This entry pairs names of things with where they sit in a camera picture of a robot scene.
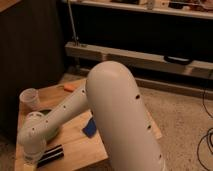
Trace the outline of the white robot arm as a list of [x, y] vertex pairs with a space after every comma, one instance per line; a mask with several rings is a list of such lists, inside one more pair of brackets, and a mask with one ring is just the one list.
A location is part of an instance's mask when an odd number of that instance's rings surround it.
[[86, 81], [48, 114], [26, 116], [17, 135], [25, 160], [38, 162], [46, 135], [87, 110], [114, 171], [167, 171], [137, 83], [129, 69], [115, 61], [94, 66]]

